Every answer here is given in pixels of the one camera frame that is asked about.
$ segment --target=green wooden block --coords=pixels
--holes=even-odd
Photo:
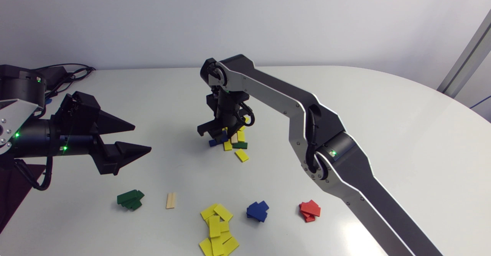
[[[133,204],[131,204],[130,207],[127,207],[127,208],[137,210],[141,205],[142,205],[142,203],[139,200],[136,200],[135,202],[133,202]]]
[[[138,200],[141,200],[143,197],[145,197],[145,194],[142,193],[140,190],[137,191],[137,198]]]
[[[238,143],[232,144],[232,148],[247,149],[247,142],[238,142]]]
[[[138,191],[132,190],[132,191],[126,192],[124,194],[118,195],[117,202],[118,202],[118,204],[122,204],[123,202],[135,199],[137,197],[138,197]]]
[[[134,199],[131,199],[131,200],[127,200],[126,202],[123,202],[121,204],[122,207],[129,207],[130,205],[133,204],[133,202],[136,202],[137,200],[139,200],[138,198],[134,198]]]

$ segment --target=stack of red blocks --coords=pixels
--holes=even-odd
[[[305,218],[305,222],[313,222],[315,217],[321,216],[321,208],[313,200],[300,203],[300,213]]]

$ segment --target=black power cord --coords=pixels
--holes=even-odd
[[[39,184],[35,176],[32,174],[28,165],[22,159],[16,159],[14,162],[14,167],[19,171],[19,173],[29,182],[32,188],[39,191],[44,191],[49,187],[51,183],[51,172],[53,171],[53,157],[46,157],[46,171],[44,172],[43,183]]]
[[[66,74],[65,77],[61,78],[59,81],[58,81],[58,84],[52,89],[50,90],[49,92],[47,92],[45,95],[44,95],[44,98],[45,99],[49,99],[51,97],[55,97],[56,95],[58,95],[58,93],[60,92],[63,92],[65,90],[67,90],[68,88],[70,88],[70,86],[74,83],[74,82],[77,82],[77,81],[81,81],[83,79],[85,79],[87,76],[89,76],[93,71],[95,71],[96,69],[91,67],[91,66],[88,66],[86,64],[77,64],[77,63],[66,63],[66,64],[53,64],[51,66],[44,66],[44,67],[39,67],[37,69],[33,69],[34,71],[36,72],[42,72],[43,70],[45,69],[48,69],[48,68],[51,68],[51,67],[57,67],[57,66],[83,66],[82,68],[80,69],[77,69],[76,71],[74,72],[69,72]],[[82,73],[85,71],[85,74],[83,74],[82,76],[78,76],[77,77],[77,74],[79,73]],[[63,84],[68,84],[67,87],[63,88],[62,90],[59,90],[59,88],[63,85]]]

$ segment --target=red wooden block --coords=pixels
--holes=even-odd
[[[315,220],[315,217],[310,215],[308,216],[308,218],[305,218],[305,222],[308,223],[308,222],[313,222]]]
[[[308,203],[302,203],[300,206],[300,211],[317,217],[321,216],[321,208],[312,200]]]

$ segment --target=yellow wooden block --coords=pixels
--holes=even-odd
[[[237,137],[237,132],[235,132],[235,134],[232,135],[232,137],[230,137],[230,143],[235,144],[235,143],[238,143],[238,142],[239,142],[239,139]]]
[[[204,239],[201,243],[199,243],[199,247],[201,247],[201,250],[205,256],[213,256],[212,242],[210,239]]]
[[[245,142],[246,141],[246,137],[244,135],[244,132],[243,131],[238,131],[237,132],[237,140],[239,142]]]
[[[223,243],[221,242],[221,238],[220,237],[212,238],[211,242],[212,242],[213,256],[223,255],[224,251],[223,251]]]
[[[215,209],[215,207],[217,205],[218,205],[217,203],[213,204],[210,207],[208,207],[207,209],[201,211],[201,217],[203,217],[203,219],[206,220],[207,218],[213,216],[214,215],[213,209]]]
[[[232,150],[232,143],[230,143],[230,139],[228,139],[226,142],[223,143],[223,150],[224,151]]]
[[[230,231],[222,232],[220,235],[220,239],[222,243],[225,243],[230,238],[232,238],[232,233],[230,233]]]
[[[230,231],[230,228],[228,227],[228,222],[220,222],[220,231],[221,232]]]
[[[228,256],[238,247],[239,242],[234,237],[232,237],[223,244],[223,252],[225,252],[225,256]]]
[[[220,237],[220,217],[210,217],[210,238]]]
[[[237,157],[239,157],[242,162],[246,162],[247,160],[249,160],[246,152],[241,148],[235,151],[235,155],[237,155]]]
[[[230,221],[233,217],[232,213],[228,211],[223,205],[219,204],[213,209],[216,214],[218,214],[224,221]]]

